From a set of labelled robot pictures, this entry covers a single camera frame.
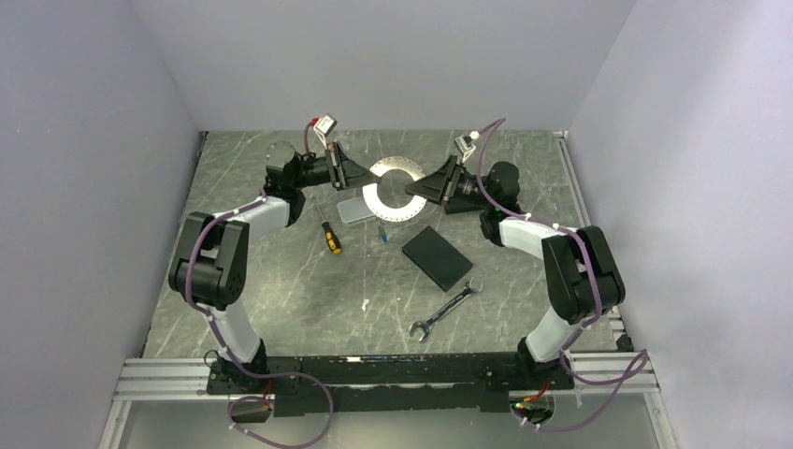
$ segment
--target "table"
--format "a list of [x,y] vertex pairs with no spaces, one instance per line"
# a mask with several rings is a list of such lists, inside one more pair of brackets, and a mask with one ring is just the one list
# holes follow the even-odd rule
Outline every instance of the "table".
[[[429,174],[456,152],[461,130],[336,131],[348,155],[363,167],[389,155],[406,156]],[[498,160],[521,170],[519,202],[524,210],[561,224],[580,226],[572,179],[559,137],[550,131],[499,131],[487,148],[485,169]],[[187,198],[185,213],[229,210],[252,200],[264,184],[267,150],[288,142],[302,150],[299,131],[213,132],[208,135]],[[312,148],[319,151],[314,140]],[[467,161],[475,170],[478,153]],[[403,205],[407,176],[390,172],[378,187],[386,203]],[[304,190],[315,196],[339,235],[344,251],[331,254],[320,218],[307,201],[297,223],[252,242],[242,300],[269,355],[387,355],[514,351],[549,307],[542,262],[528,254],[494,246],[482,237],[478,212],[445,215],[427,204],[408,222],[386,224],[390,239],[379,238],[373,222],[343,225],[336,205],[360,196],[360,189],[337,192],[330,185]],[[432,226],[470,259],[469,275],[484,291],[469,298],[434,328],[425,343],[408,328],[452,296],[444,294],[402,254],[401,247]],[[601,320],[573,350],[616,348],[608,320]],[[216,343],[201,315],[164,283],[144,351],[145,357],[197,357]]]

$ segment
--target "screwdriver handle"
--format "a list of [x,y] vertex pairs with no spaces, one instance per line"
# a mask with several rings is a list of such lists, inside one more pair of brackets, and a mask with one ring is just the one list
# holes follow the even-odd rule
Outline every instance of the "screwdriver handle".
[[327,240],[327,247],[330,249],[330,252],[333,254],[341,254],[341,242],[339,242],[339,238],[336,237],[336,233],[333,232],[333,228],[330,227],[330,223],[323,222],[323,230],[324,239]]

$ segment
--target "white disc with holes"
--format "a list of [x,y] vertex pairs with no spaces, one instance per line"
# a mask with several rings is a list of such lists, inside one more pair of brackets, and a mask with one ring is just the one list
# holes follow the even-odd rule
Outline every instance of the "white disc with holes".
[[[402,156],[388,156],[377,161],[370,169],[372,173],[377,176],[382,176],[391,170],[402,170],[411,175],[414,181],[418,181],[425,176],[424,171],[418,164]],[[364,201],[367,202],[369,209],[379,218],[384,219],[386,222],[404,222],[409,220],[424,208],[426,198],[420,196],[413,196],[411,202],[407,206],[398,209],[389,208],[382,203],[380,197],[377,196],[377,184],[368,184],[363,188]]]

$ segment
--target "wrench handle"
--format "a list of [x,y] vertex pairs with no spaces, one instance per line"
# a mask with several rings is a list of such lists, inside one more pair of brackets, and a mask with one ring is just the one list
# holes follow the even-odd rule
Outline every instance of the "wrench handle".
[[430,316],[425,321],[425,323],[427,323],[428,326],[434,325],[435,323],[440,321],[440,318],[443,318],[443,316],[446,315],[446,313],[449,313],[450,311],[452,311],[452,309],[459,306],[461,302],[465,301],[466,298],[473,295],[473,293],[474,292],[468,289],[464,290],[463,293],[457,295],[456,297],[453,297],[452,299],[449,300],[449,302],[444,304],[443,307],[441,307],[438,311],[433,313],[432,316]]

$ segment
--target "ring hole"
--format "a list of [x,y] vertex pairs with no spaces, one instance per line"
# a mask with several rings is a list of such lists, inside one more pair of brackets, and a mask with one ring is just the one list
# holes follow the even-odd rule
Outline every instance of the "ring hole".
[[389,208],[399,209],[407,206],[413,196],[405,193],[405,186],[413,182],[413,178],[406,171],[398,168],[382,175],[382,181],[377,186],[377,196]]

